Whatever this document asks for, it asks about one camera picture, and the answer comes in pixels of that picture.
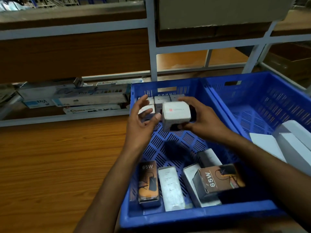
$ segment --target left hand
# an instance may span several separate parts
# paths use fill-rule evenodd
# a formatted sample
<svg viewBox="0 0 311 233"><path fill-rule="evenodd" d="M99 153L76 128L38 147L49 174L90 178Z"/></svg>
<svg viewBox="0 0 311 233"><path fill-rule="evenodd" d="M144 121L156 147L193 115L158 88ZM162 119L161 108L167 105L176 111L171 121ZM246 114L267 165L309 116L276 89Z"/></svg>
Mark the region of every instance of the left hand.
<svg viewBox="0 0 311 233"><path fill-rule="evenodd" d="M147 98L148 95L144 95L134 104L127 120L126 137L123 146L123 152L130 152L138 157L140 157L147 148L153 129L161 119L161 114L157 113L151 120L143 123L141 122L142 118L152 112L150 108L138 115L142 107L149 105Z"/></svg>

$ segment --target right hand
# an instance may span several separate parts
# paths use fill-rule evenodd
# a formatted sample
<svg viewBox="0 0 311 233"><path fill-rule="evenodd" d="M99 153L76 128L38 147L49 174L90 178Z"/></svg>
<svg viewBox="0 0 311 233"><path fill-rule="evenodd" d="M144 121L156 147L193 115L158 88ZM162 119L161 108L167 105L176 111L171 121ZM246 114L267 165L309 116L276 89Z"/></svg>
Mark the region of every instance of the right hand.
<svg viewBox="0 0 311 233"><path fill-rule="evenodd" d="M181 130L188 130L204 140L224 143L232 131L227 128L217 117L211 107L202 104L194 97L181 97L179 101L184 101L196 110L196 122L182 123L178 125Z"/></svg>

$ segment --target small white box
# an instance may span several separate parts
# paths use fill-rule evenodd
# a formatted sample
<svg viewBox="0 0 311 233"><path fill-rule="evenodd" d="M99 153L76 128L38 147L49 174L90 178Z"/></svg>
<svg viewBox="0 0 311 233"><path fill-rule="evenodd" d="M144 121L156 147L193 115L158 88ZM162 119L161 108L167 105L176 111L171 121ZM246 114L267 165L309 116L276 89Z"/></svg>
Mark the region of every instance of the small white box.
<svg viewBox="0 0 311 233"><path fill-rule="evenodd" d="M82 87L68 94L56 93L53 101L58 107L123 103L127 102L124 94L128 92L128 89L129 87L124 84Z"/></svg>
<svg viewBox="0 0 311 233"><path fill-rule="evenodd" d="M155 106L154 105L146 105L139 110L138 114L141 114L142 112L144 112L145 110L150 109L150 108L152 109L152 112L150 114L148 114L146 117L142 118L142 120L141 120L142 123L150 120L156 114L155 113Z"/></svg>
<svg viewBox="0 0 311 233"><path fill-rule="evenodd" d="M166 102L163 104L163 131L179 131L178 124L189 122L191 113L189 105L184 101Z"/></svg>
<svg viewBox="0 0 311 233"><path fill-rule="evenodd" d="M171 101L178 101L179 97L184 97L185 94L176 94L176 95L169 95L169 97L171 98Z"/></svg>
<svg viewBox="0 0 311 233"><path fill-rule="evenodd" d="M311 150L311 133L295 120L282 123L272 135L277 139L279 133L293 133L309 150Z"/></svg>
<svg viewBox="0 0 311 233"><path fill-rule="evenodd" d="M264 134L257 134L257 133L250 133L249 134L252 142L260 147L261 149L265 150L269 154L272 154L274 157L286 162L286 159L279 148L279 145L276 139L272 135L264 135Z"/></svg>
<svg viewBox="0 0 311 233"><path fill-rule="evenodd" d="M174 166L158 168L158 175L165 211L185 209L186 204L176 168Z"/></svg>
<svg viewBox="0 0 311 233"><path fill-rule="evenodd" d="M199 164L193 164L190 165L188 167L185 167L183 169L183 172L181 174L181 177L185 183L185 186L189 192L189 195L192 199L192 202L194 204L194 206L196 208L204 208L204 207L208 207L208 206L214 206L214 205L219 205L221 204L221 201L219 200L219 198L217 196L212 196L211 199L207 202L201 202L197 192L196 192L196 188L194 186L193 183L193 178L194 175L196 174L196 172L200 169L200 165Z"/></svg>
<svg viewBox="0 0 311 233"><path fill-rule="evenodd" d="M155 96L155 112L162 114L162 104L165 102L170 102L169 96Z"/></svg>
<svg viewBox="0 0 311 233"><path fill-rule="evenodd" d="M155 104L155 100L153 97L148 97L147 100L149 101L149 105L154 105Z"/></svg>
<svg viewBox="0 0 311 233"><path fill-rule="evenodd" d="M280 133L276 140L287 163L311 176L311 151L292 133Z"/></svg>
<svg viewBox="0 0 311 233"><path fill-rule="evenodd" d="M37 99L37 100L24 100L23 103L29 108L41 108L41 107L48 107L55 105L52 99L45 98L45 99Z"/></svg>
<svg viewBox="0 0 311 233"><path fill-rule="evenodd" d="M88 112L98 112L106 110L118 110L121 109L119 104L101 104L101 105L82 105L82 106L68 106L64 107L65 114L79 114Z"/></svg>
<svg viewBox="0 0 311 233"><path fill-rule="evenodd" d="M200 163L202 164L202 167L213 167L222 165L219 158L212 149L199 151L197 152L197 155L200 157Z"/></svg>
<svg viewBox="0 0 311 233"><path fill-rule="evenodd" d="M70 91L72 88L81 87L82 85L82 78L68 78L40 83L25 83L17 91L24 100L35 101L38 98L52 98L59 89Z"/></svg>

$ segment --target blue plastic crate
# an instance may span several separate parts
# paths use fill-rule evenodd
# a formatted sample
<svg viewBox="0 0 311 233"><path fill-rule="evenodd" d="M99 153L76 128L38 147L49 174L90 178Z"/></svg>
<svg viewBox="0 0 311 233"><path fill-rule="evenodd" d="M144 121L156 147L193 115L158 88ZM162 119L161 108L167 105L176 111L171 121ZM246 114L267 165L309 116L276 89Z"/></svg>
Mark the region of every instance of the blue plastic crate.
<svg viewBox="0 0 311 233"><path fill-rule="evenodd" d="M132 84L131 88L131 108L138 97L148 94L148 96L185 94L193 96L203 104L212 107L222 122L234 132L238 132L225 112L221 109L218 101L213 97L204 80L199 78L180 79L150 83ZM222 145L204 141L189 131L179 131L165 133L162 124L158 124L158 130L152 134L151 141L143 153L143 160L156 160L158 168L163 166L175 166L186 205L192 203L188 191L181 179L182 169L198 161L196 153L207 148L212 148L223 164L239 161L238 158L229 152ZM252 183L254 181L251 170L245 169ZM134 173L129 189L126 193L121 208L120 226L122 228L133 228L152 224L171 223L184 220L204 219L215 222L215 218L224 216L261 216L267 212L278 210L276 205L263 192L261 185L248 184L247 187L230 192L230 195L220 196L223 204L206 208L190 208L185 210L165 212L159 184L161 206L158 208L143 209L138 203L138 171Z"/></svg>
<svg viewBox="0 0 311 233"><path fill-rule="evenodd" d="M271 135L296 120L311 132L311 99L270 72L204 78L240 134Z"/></svg>

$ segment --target perforated crate bottom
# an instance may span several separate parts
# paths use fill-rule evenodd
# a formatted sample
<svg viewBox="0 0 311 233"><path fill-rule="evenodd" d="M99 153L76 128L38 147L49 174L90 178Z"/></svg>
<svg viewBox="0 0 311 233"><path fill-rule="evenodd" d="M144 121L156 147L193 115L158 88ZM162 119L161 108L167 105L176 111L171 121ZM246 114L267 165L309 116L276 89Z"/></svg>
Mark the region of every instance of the perforated crate bottom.
<svg viewBox="0 0 311 233"><path fill-rule="evenodd" d="M229 109L248 135L249 133L271 135L274 131L250 105L232 106Z"/></svg>
<svg viewBox="0 0 311 233"><path fill-rule="evenodd" d="M190 131L163 132L162 123L158 124L158 130L153 132L151 141L143 153L142 161L155 160L157 168L175 166L179 177L180 186L184 195L186 206L191 207L192 201L187 188L181 179L183 168L198 162L198 151L212 148L223 164L234 162L233 157L227 154L227 150L216 143L207 143ZM132 194L137 197L136 189L132 188ZM164 204L154 209L145 209L144 215L165 212Z"/></svg>

